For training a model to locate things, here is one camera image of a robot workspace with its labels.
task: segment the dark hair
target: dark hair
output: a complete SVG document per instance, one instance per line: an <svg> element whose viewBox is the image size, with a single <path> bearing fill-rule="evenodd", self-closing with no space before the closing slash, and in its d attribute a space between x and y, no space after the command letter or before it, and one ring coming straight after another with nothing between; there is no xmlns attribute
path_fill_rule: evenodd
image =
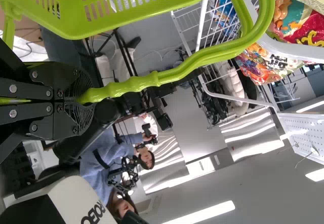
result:
<svg viewBox="0 0 324 224"><path fill-rule="evenodd" d="M118 210L117 211L115 210L114 204L112 202L113 197L114 197L115 194L117 194L117 191L116 191L116 189L113 189L111 191L110 195L109 195L109 199L108 199L108 203L107 203L106 207L109 210L110 214L112 214L112 216L121 219L121 216L119 214L119 211ZM135 206L133 200L131 199L131 197L127 193L124 194L124 195L121 194L121 196L123 197L124 200L126 200L128 203L130 203L130 205L134 208L135 214L138 215L138 211L137 211L136 206Z"/></svg>
<svg viewBox="0 0 324 224"><path fill-rule="evenodd" d="M138 158L139 158L139 164L141 165L142 168L144 168L145 170L151 170L153 169L154 165L155 165L155 157L154 157L154 154L151 152L151 151L148 151L151 153L151 156L152 156L152 166L150 168L148 168L148 166L145 164L145 162L142 161L141 159L141 154L138 155Z"/></svg>

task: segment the white pegboard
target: white pegboard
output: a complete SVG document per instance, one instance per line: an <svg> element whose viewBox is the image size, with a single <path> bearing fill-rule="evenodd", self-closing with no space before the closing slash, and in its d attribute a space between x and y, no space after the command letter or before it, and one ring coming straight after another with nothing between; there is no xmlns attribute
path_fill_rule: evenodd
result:
<svg viewBox="0 0 324 224"><path fill-rule="evenodd" d="M324 165L324 115L322 114L277 114L288 136L294 152L303 157L311 153L311 148L319 156L307 157Z"/></svg>

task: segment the black cable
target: black cable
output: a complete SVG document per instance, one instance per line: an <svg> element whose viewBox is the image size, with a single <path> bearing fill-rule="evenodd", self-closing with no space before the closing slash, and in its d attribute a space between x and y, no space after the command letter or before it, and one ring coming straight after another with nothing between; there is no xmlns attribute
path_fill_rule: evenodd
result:
<svg viewBox="0 0 324 224"><path fill-rule="evenodd" d="M39 40L38 40L38 41L27 42L27 43L26 43L26 46L29 47L30 51L29 51L28 54L25 54L25 55L23 55L23 56L20 56L19 58L27 57L28 55L30 55L30 54L32 53L32 48L31 48L31 46L30 46L29 44L31 44L31 43L40 43L40 42L42 42L42 41L43 41L43 39L42 39L41 37L39 37Z"/></svg>

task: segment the green plastic handle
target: green plastic handle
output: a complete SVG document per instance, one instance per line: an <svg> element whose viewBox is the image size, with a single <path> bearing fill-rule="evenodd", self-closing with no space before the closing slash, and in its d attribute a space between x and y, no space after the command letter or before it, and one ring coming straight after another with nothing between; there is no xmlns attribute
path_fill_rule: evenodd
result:
<svg viewBox="0 0 324 224"><path fill-rule="evenodd" d="M259 0L259 16L255 25L244 0L231 1L241 22L241 38L202 49L176 68L162 72L154 71L145 77L131 77L122 83L109 83L103 88L88 89L77 99L78 103L99 102L107 97L119 97L127 92L139 92L147 87L178 81L198 67L236 57L265 33L272 21L275 0Z"/></svg>

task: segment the fan grille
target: fan grille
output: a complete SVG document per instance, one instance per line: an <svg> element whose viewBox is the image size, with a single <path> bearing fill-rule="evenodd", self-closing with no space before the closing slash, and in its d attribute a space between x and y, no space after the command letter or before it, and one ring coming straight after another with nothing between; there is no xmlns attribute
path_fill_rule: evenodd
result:
<svg viewBox="0 0 324 224"><path fill-rule="evenodd" d="M78 75L72 85L64 91L64 111L78 125L78 131L84 131L90 125L95 104L83 106L75 102L75 99L81 96L85 91L93 86L90 76L82 70L75 70Z"/></svg>

